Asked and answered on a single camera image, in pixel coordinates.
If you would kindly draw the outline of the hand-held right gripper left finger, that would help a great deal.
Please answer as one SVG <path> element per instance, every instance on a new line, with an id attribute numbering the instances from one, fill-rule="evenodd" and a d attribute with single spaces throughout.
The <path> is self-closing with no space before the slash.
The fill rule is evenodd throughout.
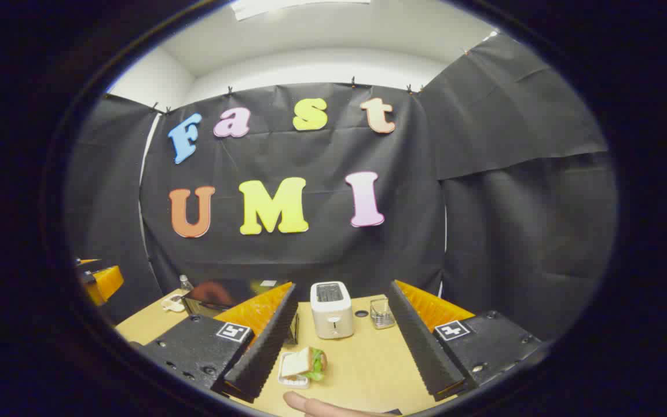
<path id="1" fill-rule="evenodd" d="M 288 337 L 299 288 L 287 282 L 225 312 L 192 313 L 138 351 L 194 389 L 253 402 Z"/>

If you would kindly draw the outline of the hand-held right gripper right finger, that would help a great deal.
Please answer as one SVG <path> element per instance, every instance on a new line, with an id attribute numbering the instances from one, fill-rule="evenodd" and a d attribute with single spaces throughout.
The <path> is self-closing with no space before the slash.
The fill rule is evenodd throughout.
<path id="1" fill-rule="evenodd" d="M 437 401 L 500 380 L 543 346 L 501 312 L 472 313 L 399 280 L 389 285 L 389 307 Z"/>

